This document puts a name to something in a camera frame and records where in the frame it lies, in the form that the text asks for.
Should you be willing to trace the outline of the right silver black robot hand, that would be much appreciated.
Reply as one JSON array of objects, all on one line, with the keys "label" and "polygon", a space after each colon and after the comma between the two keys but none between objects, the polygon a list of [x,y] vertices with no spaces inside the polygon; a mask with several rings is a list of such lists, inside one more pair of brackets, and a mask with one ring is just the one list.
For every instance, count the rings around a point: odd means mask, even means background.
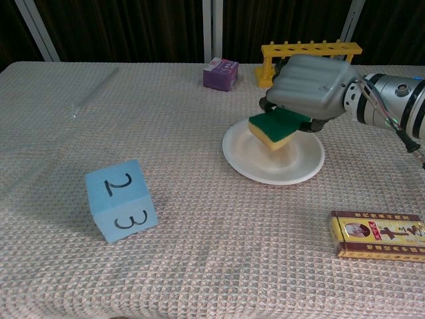
[{"label": "right silver black robot hand", "polygon": [[343,113],[349,85],[358,79],[357,69],[334,58],[295,54],[275,66],[272,86],[259,105],[265,112],[280,107],[306,116],[300,130],[316,133]]}]

